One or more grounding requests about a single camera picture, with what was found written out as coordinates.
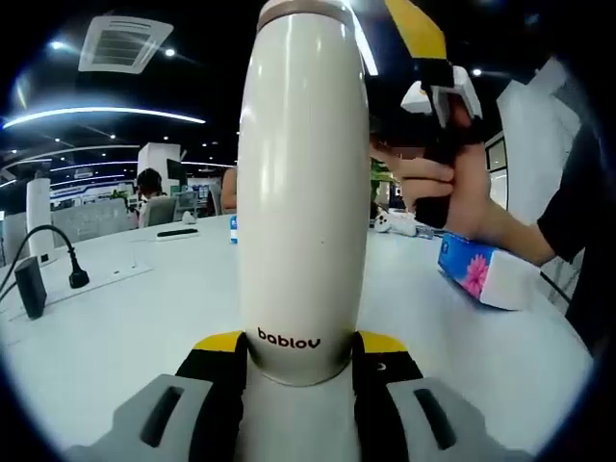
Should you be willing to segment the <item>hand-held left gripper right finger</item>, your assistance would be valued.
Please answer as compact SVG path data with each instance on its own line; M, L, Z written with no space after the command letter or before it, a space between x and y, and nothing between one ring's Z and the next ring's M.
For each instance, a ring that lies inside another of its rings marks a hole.
M481 412L423 376L397 339L353 334L354 420L362 461L527 461L490 437Z

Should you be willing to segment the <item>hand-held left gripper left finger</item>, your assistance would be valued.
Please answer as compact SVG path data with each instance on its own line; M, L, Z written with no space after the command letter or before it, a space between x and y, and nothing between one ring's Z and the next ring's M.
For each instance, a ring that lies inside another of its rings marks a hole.
M232 461L243 419L244 332L207 337L114 412L105 461Z

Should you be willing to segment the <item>person's right hand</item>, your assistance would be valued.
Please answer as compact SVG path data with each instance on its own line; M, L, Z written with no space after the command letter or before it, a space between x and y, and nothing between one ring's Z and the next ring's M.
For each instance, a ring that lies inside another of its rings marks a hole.
M399 182L409 212L416 211L420 199L447 197L446 230L487 244L498 243L499 227L508 214L490 198L483 144L459 148L451 167L428 160L422 148L414 158L404 159L377 140L371 142L370 156L384 163Z

